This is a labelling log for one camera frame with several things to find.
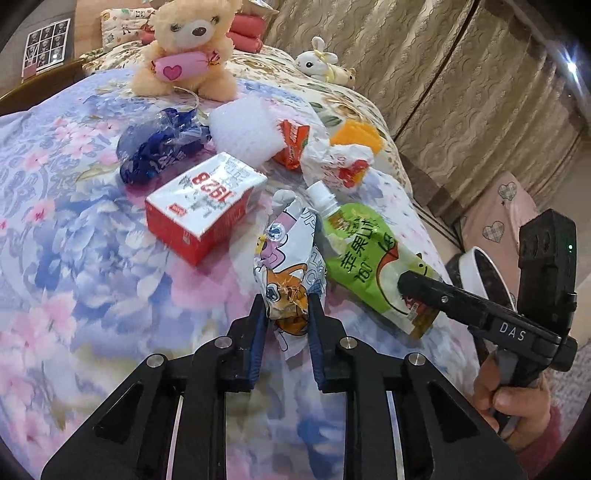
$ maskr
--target red and white box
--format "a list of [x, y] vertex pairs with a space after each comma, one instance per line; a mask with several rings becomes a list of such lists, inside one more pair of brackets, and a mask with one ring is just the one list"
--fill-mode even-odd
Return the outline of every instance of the red and white box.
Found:
[[266, 182], [252, 167], [218, 153], [146, 198], [148, 230], [196, 266], [258, 203]]

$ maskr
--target red heart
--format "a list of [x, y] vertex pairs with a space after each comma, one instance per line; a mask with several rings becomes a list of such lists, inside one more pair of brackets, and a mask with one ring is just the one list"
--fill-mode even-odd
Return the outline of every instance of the red heart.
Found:
[[168, 80], [172, 82], [183, 74], [183, 68], [180, 65], [175, 65], [174, 67], [164, 67], [162, 73]]

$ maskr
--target poster on wall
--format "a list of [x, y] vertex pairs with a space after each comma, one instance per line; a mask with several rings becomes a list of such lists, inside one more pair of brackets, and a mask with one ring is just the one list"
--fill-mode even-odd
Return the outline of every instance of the poster on wall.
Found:
[[66, 56], [70, 19], [60, 20], [29, 33], [22, 57], [22, 77], [60, 64]]

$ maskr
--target floral bedding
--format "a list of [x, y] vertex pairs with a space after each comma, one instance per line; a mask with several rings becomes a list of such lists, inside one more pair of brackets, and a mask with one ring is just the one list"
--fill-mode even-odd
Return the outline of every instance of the floral bedding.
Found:
[[[0, 122], [0, 436], [35, 478], [148, 355], [191, 354], [248, 312], [258, 292], [254, 247], [271, 196], [306, 186], [301, 174], [269, 163], [255, 210], [190, 267], [146, 229], [144, 199], [166, 178], [124, 188], [115, 147], [131, 122], [193, 99], [134, 98], [132, 73], [98, 73]], [[252, 80], [240, 80], [239, 89], [316, 117], [285, 90]], [[372, 170], [351, 199], [372, 206], [447, 278], [399, 182]], [[423, 352], [469, 389], [478, 368], [472, 337], [445, 315], [411, 342], [336, 285], [326, 310], [378, 352]], [[270, 328], [256, 388], [227, 401], [229, 479], [342, 479], [345, 399], [319, 393], [307, 349], [286, 362]]]
[[[131, 68], [142, 60], [142, 44], [139, 41], [125, 43], [106, 53], [103, 49], [91, 51], [83, 58], [86, 74], [110, 69]], [[278, 48], [263, 47], [260, 53], [234, 50], [228, 68], [238, 78], [287, 89], [306, 100], [316, 111], [322, 123], [332, 135], [350, 118], [376, 127], [384, 139], [384, 148], [376, 156], [375, 167], [392, 175], [409, 195], [410, 181], [402, 166], [398, 150], [388, 134], [388, 127], [378, 108], [366, 97], [338, 85], [314, 80], [299, 72], [294, 59]]]

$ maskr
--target headboard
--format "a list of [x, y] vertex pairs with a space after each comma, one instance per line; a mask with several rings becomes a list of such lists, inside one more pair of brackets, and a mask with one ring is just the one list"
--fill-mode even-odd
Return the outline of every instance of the headboard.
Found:
[[147, 8], [142, 0], [78, 0], [74, 17], [74, 56], [102, 47], [100, 13], [108, 8]]

